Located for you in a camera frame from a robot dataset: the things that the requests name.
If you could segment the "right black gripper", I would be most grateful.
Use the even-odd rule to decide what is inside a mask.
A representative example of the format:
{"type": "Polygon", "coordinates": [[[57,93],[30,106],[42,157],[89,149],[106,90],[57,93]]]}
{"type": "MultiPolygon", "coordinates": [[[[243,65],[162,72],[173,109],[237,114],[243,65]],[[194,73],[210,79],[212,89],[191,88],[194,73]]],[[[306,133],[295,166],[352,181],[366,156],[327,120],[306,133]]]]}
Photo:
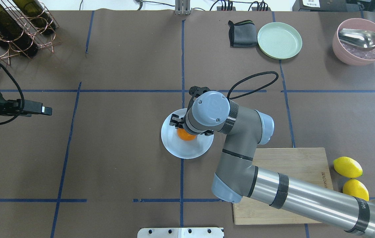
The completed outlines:
{"type": "MultiPolygon", "coordinates": [[[[169,121],[170,126],[174,126],[175,128],[182,128],[186,131],[186,133],[190,135],[196,135],[196,132],[192,131],[187,123],[185,117],[179,117],[177,114],[171,114],[170,116],[170,121],[169,121]]],[[[206,137],[209,137],[214,134],[214,130],[206,130],[201,132],[199,135],[204,135],[206,137]]]]}

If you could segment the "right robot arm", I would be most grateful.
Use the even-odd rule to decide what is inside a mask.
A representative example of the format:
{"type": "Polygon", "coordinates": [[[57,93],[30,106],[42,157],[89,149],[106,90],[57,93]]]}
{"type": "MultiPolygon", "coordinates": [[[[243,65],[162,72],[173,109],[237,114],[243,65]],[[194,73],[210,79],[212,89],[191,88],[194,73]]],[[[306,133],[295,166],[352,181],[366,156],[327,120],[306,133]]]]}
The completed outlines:
{"type": "Polygon", "coordinates": [[[216,197],[231,203],[249,197],[353,235],[375,238],[375,199],[365,201],[253,164],[257,145],[266,144],[274,132],[269,115],[239,106],[218,91],[205,89],[191,96],[184,115],[171,114],[168,125],[191,135],[226,135],[211,188],[216,197]]]}

